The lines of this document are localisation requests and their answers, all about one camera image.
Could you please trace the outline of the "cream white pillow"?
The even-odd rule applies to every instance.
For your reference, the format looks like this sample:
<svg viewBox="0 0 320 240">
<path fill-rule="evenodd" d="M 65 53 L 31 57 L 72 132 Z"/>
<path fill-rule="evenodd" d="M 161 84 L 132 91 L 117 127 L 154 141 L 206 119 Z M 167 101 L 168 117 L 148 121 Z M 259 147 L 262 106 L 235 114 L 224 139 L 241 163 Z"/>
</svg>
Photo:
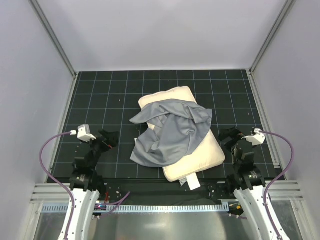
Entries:
<svg viewBox="0 0 320 240">
<path fill-rule="evenodd" d="M 140 108 L 146 105 L 169 99 L 177 99 L 196 103 L 196 99 L 188 86 L 178 86 L 167 91 L 160 91 L 141 97 L 138 100 Z M 191 174 L 208 170 L 223 164 L 226 157 L 210 130 L 197 149 L 190 155 L 183 157 L 177 163 L 163 167 L 165 178 L 169 182 L 181 180 Z"/>
</svg>

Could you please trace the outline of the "grey fabric pillowcase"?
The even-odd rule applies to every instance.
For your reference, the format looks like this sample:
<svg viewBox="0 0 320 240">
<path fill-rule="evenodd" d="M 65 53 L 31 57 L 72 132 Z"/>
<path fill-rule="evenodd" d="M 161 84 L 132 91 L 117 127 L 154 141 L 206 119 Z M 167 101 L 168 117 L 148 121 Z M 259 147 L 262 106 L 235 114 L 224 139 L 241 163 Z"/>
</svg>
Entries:
<svg viewBox="0 0 320 240">
<path fill-rule="evenodd" d="M 166 99 L 147 104 L 130 122 L 154 128 L 148 128 L 135 140 L 131 161 L 160 168 L 191 155 L 209 133 L 212 114 L 211 109 L 193 101 Z"/>
</svg>

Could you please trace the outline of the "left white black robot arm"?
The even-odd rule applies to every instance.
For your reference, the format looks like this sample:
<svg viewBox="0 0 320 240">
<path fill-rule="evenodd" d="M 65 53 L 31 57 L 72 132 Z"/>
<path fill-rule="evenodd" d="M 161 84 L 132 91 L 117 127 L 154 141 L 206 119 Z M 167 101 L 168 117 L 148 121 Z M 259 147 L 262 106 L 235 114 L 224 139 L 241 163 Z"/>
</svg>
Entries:
<svg viewBox="0 0 320 240">
<path fill-rule="evenodd" d="M 73 161 L 67 188 L 69 203 L 58 237 L 60 240 L 86 240 L 96 202 L 106 194 L 103 177 L 97 174 L 96 166 L 103 153 L 118 146 L 120 133 L 103 129 L 98 133 L 98 136 L 91 134 L 87 124 L 70 132 L 84 144 L 84 154 L 76 156 Z"/>
</svg>

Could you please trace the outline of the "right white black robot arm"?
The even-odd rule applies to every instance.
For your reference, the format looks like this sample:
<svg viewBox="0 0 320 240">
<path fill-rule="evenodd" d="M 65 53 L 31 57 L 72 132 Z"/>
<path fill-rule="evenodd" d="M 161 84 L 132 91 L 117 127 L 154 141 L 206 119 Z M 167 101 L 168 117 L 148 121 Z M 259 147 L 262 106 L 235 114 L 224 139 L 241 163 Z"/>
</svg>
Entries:
<svg viewBox="0 0 320 240">
<path fill-rule="evenodd" d="M 254 148 L 265 142 L 259 128 L 245 135 L 237 127 L 220 130 L 218 140 L 230 151 L 234 173 L 227 177 L 225 192 L 236 198 L 253 232 L 255 240 L 288 240 L 271 203 L 270 185 L 255 164 Z"/>
</svg>

